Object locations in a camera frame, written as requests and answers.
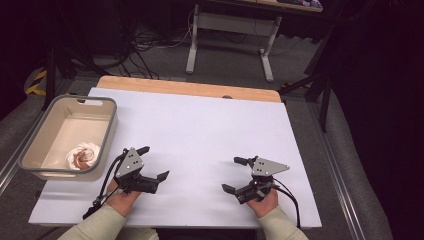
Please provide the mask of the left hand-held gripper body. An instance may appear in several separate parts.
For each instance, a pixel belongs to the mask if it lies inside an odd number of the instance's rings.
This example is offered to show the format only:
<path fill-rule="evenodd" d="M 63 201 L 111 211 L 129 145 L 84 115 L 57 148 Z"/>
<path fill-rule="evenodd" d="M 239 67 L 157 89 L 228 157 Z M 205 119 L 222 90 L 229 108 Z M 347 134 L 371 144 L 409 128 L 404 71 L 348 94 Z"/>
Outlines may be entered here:
<path fill-rule="evenodd" d="M 114 179 L 119 188 L 127 194 L 133 191 L 155 194 L 159 181 L 140 174 L 141 169 L 144 167 L 144 162 L 136 150 L 135 148 L 130 148 L 127 151 L 124 159 L 118 165 Z"/>

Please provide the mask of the cream baby garment tan trim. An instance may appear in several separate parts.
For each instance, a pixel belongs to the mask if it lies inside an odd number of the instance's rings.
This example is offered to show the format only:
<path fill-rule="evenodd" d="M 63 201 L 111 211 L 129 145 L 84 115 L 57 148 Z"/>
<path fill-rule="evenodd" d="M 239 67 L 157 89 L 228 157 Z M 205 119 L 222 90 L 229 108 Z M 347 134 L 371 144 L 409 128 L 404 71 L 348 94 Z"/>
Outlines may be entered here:
<path fill-rule="evenodd" d="M 81 142 L 68 152 L 65 160 L 72 170 L 87 170 L 97 161 L 99 152 L 98 145 Z"/>

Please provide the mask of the desk with white legs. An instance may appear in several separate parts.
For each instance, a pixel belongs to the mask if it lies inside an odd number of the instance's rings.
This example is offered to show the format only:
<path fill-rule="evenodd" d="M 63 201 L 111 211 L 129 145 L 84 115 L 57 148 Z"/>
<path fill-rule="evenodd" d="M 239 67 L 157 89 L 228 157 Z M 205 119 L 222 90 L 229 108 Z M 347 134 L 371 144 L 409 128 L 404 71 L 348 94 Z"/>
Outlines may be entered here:
<path fill-rule="evenodd" d="M 274 81 L 269 55 L 282 22 L 283 13 L 320 14 L 323 11 L 320 0 L 204 0 L 204 2 L 216 3 L 219 6 L 236 7 L 240 10 L 254 10 L 256 13 L 262 11 L 268 19 L 205 12 L 202 9 L 204 4 L 200 2 L 196 3 L 193 9 L 192 25 L 189 27 L 191 45 L 187 59 L 186 73 L 192 74 L 195 69 L 198 30 L 207 29 L 266 37 L 267 43 L 263 48 L 258 50 L 258 54 L 267 82 Z"/>

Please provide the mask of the person's left hand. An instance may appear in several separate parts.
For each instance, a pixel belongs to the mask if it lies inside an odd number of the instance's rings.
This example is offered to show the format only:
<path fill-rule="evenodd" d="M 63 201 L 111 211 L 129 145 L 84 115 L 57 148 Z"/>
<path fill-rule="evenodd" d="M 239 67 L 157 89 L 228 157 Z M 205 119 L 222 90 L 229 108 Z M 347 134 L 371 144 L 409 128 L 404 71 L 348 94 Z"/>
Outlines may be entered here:
<path fill-rule="evenodd" d="M 106 203 L 121 216 L 127 217 L 132 211 L 133 205 L 140 197 L 141 193 L 137 191 L 133 191 L 129 194 L 126 194 L 125 192 L 115 193 L 117 188 L 118 184 L 112 180 L 107 187 L 107 191 L 112 192 L 112 195 L 106 200 Z"/>

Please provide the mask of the black tripod stand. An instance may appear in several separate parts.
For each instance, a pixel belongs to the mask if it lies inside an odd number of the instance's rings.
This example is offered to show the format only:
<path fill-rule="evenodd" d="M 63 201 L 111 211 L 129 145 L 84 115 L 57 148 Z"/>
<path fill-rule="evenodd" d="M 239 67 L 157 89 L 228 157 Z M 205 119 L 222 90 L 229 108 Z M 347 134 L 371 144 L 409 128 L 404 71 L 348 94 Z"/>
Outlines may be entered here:
<path fill-rule="evenodd" d="M 319 126 L 324 133 L 327 132 L 326 122 L 331 95 L 331 46 L 329 41 L 334 36 L 334 29 L 334 26 L 329 28 L 318 50 L 308 64 L 306 69 L 307 77 L 290 85 L 282 85 L 278 90 L 279 95 L 283 96 L 296 89 L 305 87 L 307 84 L 311 84 L 304 98 L 307 102 L 316 102 L 319 97 L 322 97 L 321 109 L 319 112 Z"/>
<path fill-rule="evenodd" d="M 75 68 L 71 62 L 76 59 L 89 70 L 94 71 L 99 76 L 110 76 L 110 73 L 97 66 L 88 57 L 73 50 L 61 35 L 62 24 L 59 21 L 60 5 L 57 0 L 36 0 L 36 7 L 41 11 L 41 21 L 39 29 L 44 37 L 47 46 L 46 55 L 46 95 L 43 110 L 46 110 L 57 95 L 62 94 L 62 90 L 56 89 L 56 70 L 65 79 L 73 79 L 76 76 Z"/>

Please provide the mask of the aluminium rail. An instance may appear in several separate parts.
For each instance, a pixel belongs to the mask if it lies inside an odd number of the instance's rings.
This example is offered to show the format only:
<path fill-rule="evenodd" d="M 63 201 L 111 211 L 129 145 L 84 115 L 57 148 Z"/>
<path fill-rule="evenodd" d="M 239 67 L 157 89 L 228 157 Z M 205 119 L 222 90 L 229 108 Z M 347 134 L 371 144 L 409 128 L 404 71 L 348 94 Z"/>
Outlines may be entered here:
<path fill-rule="evenodd" d="M 4 165 L 4 167 L 0 170 L 0 196 L 5 192 L 8 185 L 14 178 L 17 173 L 18 166 L 18 157 L 23 151 L 23 148 L 29 141 L 29 138 L 33 131 L 35 130 L 37 124 L 39 123 L 41 117 L 43 115 L 43 111 L 37 113 L 30 121 L 30 125 L 25 128 L 23 132 L 23 136 L 19 138 L 17 146 L 14 148 L 12 155 L 9 157 L 8 161 Z"/>
<path fill-rule="evenodd" d="M 333 148 L 330 144 L 327 134 L 324 133 L 321 129 L 318 107 L 314 103 L 308 103 L 307 106 L 313 121 L 314 128 L 317 130 L 318 137 L 324 148 L 326 164 L 329 168 L 330 177 L 332 179 L 338 201 L 341 205 L 341 209 L 348 225 L 352 240 L 366 240 L 362 226 L 358 219 L 356 209 L 353 206 L 351 196 L 339 169 Z"/>

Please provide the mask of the beige basket with grey rim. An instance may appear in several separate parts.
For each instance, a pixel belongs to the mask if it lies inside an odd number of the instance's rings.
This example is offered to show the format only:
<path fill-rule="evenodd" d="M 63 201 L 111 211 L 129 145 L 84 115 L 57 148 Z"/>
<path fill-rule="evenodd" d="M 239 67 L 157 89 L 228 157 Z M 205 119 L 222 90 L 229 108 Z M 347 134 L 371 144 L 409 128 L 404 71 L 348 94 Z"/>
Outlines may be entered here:
<path fill-rule="evenodd" d="M 113 99 L 61 95 L 37 124 L 19 156 L 19 166 L 43 180 L 95 181 L 105 169 L 117 123 Z M 89 169 L 72 170 L 65 157 L 81 142 L 98 145 L 100 152 Z"/>

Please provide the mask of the person's right hand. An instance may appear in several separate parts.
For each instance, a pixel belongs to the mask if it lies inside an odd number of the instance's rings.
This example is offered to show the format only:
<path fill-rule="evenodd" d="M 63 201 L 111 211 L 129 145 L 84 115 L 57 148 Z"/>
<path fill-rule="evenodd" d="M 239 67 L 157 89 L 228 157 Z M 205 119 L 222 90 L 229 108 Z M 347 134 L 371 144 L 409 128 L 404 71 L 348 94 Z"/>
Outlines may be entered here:
<path fill-rule="evenodd" d="M 278 193 L 275 189 L 272 189 L 262 201 L 250 200 L 247 202 L 247 206 L 252 209 L 257 218 L 264 217 L 278 205 Z"/>

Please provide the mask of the yellow black striped tape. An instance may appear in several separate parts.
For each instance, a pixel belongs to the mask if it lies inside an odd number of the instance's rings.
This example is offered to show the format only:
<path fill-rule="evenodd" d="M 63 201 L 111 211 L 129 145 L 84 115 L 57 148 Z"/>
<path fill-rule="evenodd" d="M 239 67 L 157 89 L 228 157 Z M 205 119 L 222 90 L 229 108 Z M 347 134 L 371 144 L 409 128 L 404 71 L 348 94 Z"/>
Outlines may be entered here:
<path fill-rule="evenodd" d="M 42 79 L 47 75 L 47 71 L 46 70 L 42 70 L 41 72 L 39 72 L 34 79 L 31 81 L 29 87 L 26 89 L 25 93 L 27 95 L 29 94 L 36 94 L 36 95 L 40 95 L 40 96 L 45 96 L 46 95 L 46 91 L 39 89 L 39 84 L 41 83 Z"/>

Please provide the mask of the black curtain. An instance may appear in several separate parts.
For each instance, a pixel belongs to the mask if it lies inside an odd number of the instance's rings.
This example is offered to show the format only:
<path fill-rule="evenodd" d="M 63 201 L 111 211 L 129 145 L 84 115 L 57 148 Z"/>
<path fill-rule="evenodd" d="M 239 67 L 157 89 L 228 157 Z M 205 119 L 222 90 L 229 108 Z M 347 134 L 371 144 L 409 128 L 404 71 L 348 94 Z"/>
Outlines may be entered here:
<path fill-rule="evenodd" d="M 365 173 L 395 240 L 424 240 L 424 0 L 377 0 L 336 75 Z"/>

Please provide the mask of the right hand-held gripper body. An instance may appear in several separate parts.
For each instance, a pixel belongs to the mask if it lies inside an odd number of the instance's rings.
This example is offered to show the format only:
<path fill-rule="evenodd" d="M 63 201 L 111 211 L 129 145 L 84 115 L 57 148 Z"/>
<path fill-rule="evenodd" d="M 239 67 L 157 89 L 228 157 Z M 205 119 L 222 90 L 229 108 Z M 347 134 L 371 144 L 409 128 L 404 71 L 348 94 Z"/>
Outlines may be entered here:
<path fill-rule="evenodd" d="M 250 168 L 252 180 L 247 186 L 236 190 L 235 197 L 240 204 L 247 203 L 250 200 L 262 201 L 275 187 L 273 176 L 290 169 L 286 164 L 258 156 L 254 166 Z"/>

